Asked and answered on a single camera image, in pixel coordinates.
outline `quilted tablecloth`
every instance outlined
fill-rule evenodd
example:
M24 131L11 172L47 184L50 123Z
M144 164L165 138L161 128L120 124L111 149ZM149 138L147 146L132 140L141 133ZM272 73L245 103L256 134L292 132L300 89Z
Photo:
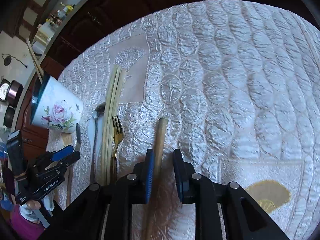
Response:
M261 199L273 205L269 215L290 239L307 239L320 220L319 38L290 11L211 0L153 13L98 41L59 78L84 102L72 200L89 185L87 125L119 65L126 77L118 178L152 147L157 119L169 118L153 239L195 238L195 207L177 197L175 148L212 181L285 188L288 198L278 206L272 195ZM50 131L47 150L62 147L59 133ZM66 183L57 193L65 208ZM135 205L133 239L140 239L142 217L143 207Z

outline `fork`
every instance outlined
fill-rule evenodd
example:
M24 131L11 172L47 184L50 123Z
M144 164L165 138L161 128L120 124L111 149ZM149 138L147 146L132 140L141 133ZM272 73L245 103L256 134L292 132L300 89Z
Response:
M112 155L111 158L111 180L110 182L116 182L117 180L117 150L119 144L123 141L123 130L122 125L119 119L119 116L113 116L112 117L112 124L113 124L113 131L114 131L114 140L116 144L116 150Z

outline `silver rivet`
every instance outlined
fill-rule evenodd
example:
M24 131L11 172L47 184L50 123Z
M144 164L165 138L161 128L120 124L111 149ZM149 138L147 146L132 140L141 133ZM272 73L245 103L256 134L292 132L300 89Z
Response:
M229 186L230 186L231 188L233 188L233 189L239 188L239 184L236 183L236 182L234 182L234 181L233 181L233 182L230 182Z
M191 177L192 177L193 179L201 179L201 174L199 174L199 173L194 173L194 174L191 175Z
M137 178L137 175L134 173L130 173L127 175L128 180L135 180Z
M91 184L89 186L89 190L91 190L91 191L96 191L98 189L99 189L99 184L97 184L97 183Z

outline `cup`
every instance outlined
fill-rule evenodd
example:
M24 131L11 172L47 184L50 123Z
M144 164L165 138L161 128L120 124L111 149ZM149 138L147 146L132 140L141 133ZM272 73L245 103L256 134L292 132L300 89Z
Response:
M83 102L55 78L44 72L43 82L37 78L31 99L30 124L73 133L80 122Z

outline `gold fan design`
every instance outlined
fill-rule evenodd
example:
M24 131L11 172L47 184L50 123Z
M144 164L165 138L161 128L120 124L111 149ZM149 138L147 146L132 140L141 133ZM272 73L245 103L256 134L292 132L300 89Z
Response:
M263 180L245 190L268 214L290 200L290 191L275 180Z

